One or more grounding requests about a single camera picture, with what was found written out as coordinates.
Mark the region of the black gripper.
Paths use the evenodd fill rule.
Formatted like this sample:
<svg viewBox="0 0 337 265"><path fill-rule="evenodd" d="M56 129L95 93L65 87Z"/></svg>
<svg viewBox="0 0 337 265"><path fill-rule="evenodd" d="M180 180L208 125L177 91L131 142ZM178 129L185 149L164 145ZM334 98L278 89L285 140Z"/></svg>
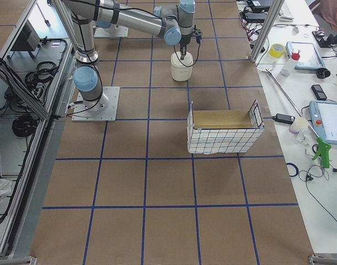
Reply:
<svg viewBox="0 0 337 265"><path fill-rule="evenodd" d="M191 41L191 34L182 35L180 40L180 60L184 61L186 58L187 45Z"/></svg>

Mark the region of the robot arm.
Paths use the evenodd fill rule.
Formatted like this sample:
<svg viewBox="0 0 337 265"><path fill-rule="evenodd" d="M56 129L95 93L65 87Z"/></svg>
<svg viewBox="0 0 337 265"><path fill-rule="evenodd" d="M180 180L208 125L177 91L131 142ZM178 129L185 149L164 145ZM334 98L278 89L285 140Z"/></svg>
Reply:
<svg viewBox="0 0 337 265"><path fill-rule="evenodd" d="M180 46L180 57L186 56L186 48L193 36L197 36L193 25L194 1L180 1L176 5L159 6L154 12L123 5L117 1L63 1L71 12L77 69L73 81L83 101L81 118L103 114L109 98L105 96L101 77L97 69L98 52L95 49L92 22L101 27L123 26L163 38L170 46Z"/></svg>

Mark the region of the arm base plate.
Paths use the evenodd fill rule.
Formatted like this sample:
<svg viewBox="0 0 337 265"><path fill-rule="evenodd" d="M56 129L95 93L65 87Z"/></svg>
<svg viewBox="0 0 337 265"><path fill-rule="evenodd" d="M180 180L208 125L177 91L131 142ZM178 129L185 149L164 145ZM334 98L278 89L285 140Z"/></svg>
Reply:
<svg viewBox="0 0 337 265"><path fill-rule="evenodd" d="M78 92L77 101L81 104L74 106L75 115L72 115L73 122L100 122L100 121L116 121L117 107L120 96L120 87L103 87L101 99L97 101L84 101Z"/></svg>
<svg viewBox="0 0 337 265"><path fill-rule="evenodd" d="M126 38L128 33L129 29L127 27L112 25L109 28L97 27L94 32L94 37L97 39Z"/></svg>

